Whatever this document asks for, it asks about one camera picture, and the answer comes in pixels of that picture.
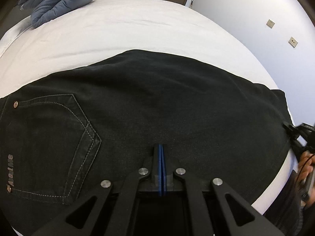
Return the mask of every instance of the metal screw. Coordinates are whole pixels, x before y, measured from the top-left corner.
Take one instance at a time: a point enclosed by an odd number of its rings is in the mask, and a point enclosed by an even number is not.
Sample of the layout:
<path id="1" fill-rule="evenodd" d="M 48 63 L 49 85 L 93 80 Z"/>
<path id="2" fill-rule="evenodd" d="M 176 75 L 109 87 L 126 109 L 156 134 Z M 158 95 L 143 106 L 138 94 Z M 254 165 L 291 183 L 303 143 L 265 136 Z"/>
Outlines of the metal screw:
<path id="1" fill-rule="evenodd" d="M 221 184 L 223 184 L 222 179 L 221 179 L 221 178 L 218 178 L 218 177 L 215 178 L 215 179 L 213 179 L 212 182 L 213 182 L 215 185 L 221 185 Z"/>
<path id="2" fill-rule="evenodd" d="M 100 182 L 100 186 L 103 188 L 108 188 L 111 186 L 111 181 L 109 180 L 103 180 L 102 182 Z"/>
<path id="3" fill-rule="evenodd" d="M 183 174 L 186 173 L 186 170 L 183 169 L 183 168 L 178 168 L 178 169 L 176 169 L 176 173 L 179 174 L 179 175 L 183 175 Z"/>
<path id="4" fill-rule="evenodd" d="M 146 175 L 147 173 L 149 173 L 149 170 L 147 168 L 140 168 L 138 172 L 140 175 Z"/>

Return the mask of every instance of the white bed sheet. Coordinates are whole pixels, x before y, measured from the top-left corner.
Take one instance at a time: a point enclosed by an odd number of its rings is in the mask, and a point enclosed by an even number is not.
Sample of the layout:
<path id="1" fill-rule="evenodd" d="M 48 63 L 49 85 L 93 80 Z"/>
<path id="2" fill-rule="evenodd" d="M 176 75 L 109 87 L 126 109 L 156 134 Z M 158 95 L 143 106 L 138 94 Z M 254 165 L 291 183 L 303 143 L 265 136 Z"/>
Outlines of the white bed sheet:
<path id="1" fill-rule="evenodd" d="M 194 58 L 278 89 L 241 42 L 185 6 L 162 0 L 94 0 L 37 29 L 26 18 L 4 35 L 0 98 L 51 73 L 88 66 L 132 49 Z M 261 214 L 296 164 L 290 151 L 273 182 L 252 205 Z"/>

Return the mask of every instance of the finger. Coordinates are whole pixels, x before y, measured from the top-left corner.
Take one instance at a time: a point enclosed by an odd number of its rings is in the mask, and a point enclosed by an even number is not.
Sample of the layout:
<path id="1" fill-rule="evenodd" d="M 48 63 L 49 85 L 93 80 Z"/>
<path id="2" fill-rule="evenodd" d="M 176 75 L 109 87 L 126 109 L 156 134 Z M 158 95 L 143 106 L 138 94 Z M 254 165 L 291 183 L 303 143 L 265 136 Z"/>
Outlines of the finger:
<path id="1" fill-rule="evenodd" d="M 302 172 L 300 174 L 299 178 L 297 179 L 297 182 L 300 182 L 300 181 L 304 180 L 308 176 L 308 174 L 309 174 L 308 171 Z"/>
<path id="2" fill-rule="evenodd" d="M 314 202 L 315 202 L 315 188 L 313 187 L 311 189 L 311 196 L 310 196 L 309 200 L 306 202 L 306 205 L 311 206 L 314 204 Z"/>
<path id="3" fill-rule="evenodd" d="M 315 156 L 312 157 L 312 163 L 315 163 Z"/>
<path id="4" fill-rule="evenodd" d="M 300 162 L 299 162 L 299 164 L 298 164 L 299 169 L 300 169 L 301 167 L 303 167 L 303 165 L 305 164 L 305 162 L 306 162 L 307 160 L 308 160 L 308 157 L 305 157 L 305 158 L 303 158 L 302 160 L 300 160 Z M 310 160 L 305 164 L 305 166 L 310 166 L 310 165 L 312 164 L 312 162 L 313 162 L 313 160 L 310 159 Z"/>
<path id="5" fill-rule="evenodd" d="M 300 160 L 302 160 L 303 158 L 305 158 L 305 157 L 309 157 L 309 151 L 305 151 L 305 152 L 303 152 L 303 154 L 301 155 L 301 157 L 300 157 Z"/>
<path id="6" fill-rule="evenodd" d="M 309 166 L 307 168 L 303 168 L 303 170 L 301 171 L 301 174 L 306 173 L 306 176 L 308 176 L 309 173 L 311 173 L 313 171 L 313 166 Z"/>

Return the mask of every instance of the black bracket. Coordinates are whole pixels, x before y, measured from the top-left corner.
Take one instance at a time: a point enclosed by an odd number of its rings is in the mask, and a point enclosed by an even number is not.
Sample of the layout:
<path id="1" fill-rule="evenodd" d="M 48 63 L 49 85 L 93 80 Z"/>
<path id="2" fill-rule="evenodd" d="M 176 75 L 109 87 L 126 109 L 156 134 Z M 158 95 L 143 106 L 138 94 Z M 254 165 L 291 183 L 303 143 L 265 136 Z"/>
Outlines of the black bracket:
<path id="1" fill-rule="evenodd" d="M 295 127 L 292 124 L 284 122 L 283 127 L 286 129 L 286 132 L 290 137 L 291 147 L 297 160 L 300 159 L 300 156 L 305 150 L 311 152 L 315 151 L 315 126 L 302 123 Z M 300 136 L 306 141 L 305 146 L 297 140 Z"/>
<path id="2" fill-rule="evenodd" d="M 172 195 L 188 203 L 187 224 L 179 225 L 187 226 L 187 236 L 284 236 L 226 182 L 201 180 L 181 168 L 166 145 L 155 145 L 153 156 L 124 182 L 102 181 L 33 236 L 133 236 L 140 200 Z M 148 234 L 161 226 L 157 223 Z"/>

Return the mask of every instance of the electrical outlet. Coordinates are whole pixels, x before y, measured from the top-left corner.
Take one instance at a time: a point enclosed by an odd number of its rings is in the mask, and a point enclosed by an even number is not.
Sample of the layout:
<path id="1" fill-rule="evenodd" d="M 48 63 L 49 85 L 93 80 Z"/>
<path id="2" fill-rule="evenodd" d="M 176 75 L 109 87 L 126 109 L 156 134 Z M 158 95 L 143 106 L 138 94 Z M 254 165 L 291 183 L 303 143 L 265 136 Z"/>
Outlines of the electrical outlet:
<path id="1" fill-rule="evenodd" d="M 291 39 L 289 40 L 289 44 L 291 44 L 293 48 L 295 48 L 298 42 L 293 37 L 291 37 Z"/>
<path id="2" fill-rule="evenodd" d="M 270 28 L 273 28 L 275 23 L 272 20 L 268 20 L 266 25 L 269 26 Z"/>

